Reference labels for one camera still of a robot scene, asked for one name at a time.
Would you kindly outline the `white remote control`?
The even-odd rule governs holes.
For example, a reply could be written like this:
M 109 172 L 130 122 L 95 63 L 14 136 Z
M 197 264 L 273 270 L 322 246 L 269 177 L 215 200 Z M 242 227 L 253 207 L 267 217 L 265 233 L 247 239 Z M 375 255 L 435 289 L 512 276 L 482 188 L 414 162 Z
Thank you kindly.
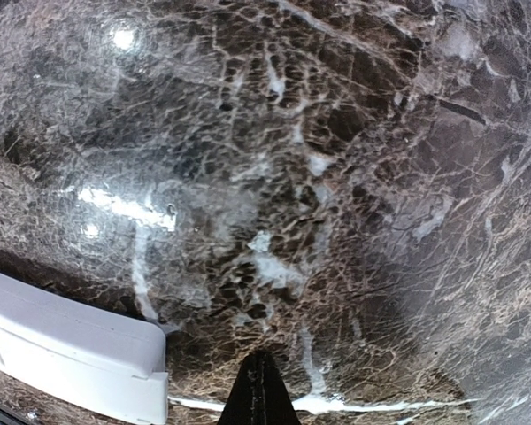
M 165 333 L 0 274 L 0 371 L 132 424 L 168 415 Z

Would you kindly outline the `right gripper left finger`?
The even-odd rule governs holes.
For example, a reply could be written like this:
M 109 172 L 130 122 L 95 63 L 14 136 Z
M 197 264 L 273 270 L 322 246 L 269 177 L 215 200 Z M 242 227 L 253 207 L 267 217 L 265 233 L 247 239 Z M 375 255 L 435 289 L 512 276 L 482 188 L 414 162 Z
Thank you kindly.
M 264 353 L 253 352 L 243 361 L 219 418 L 219 425 L 258 425 L 263 417 Z

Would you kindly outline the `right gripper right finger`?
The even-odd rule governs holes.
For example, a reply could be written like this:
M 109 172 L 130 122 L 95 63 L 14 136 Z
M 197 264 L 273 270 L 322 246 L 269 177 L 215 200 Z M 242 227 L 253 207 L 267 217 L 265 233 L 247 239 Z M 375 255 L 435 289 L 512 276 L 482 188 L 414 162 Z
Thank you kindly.
M 299 425 L 295 408 L 271 353 L 261 352 L 260 367 L 260 423 Z

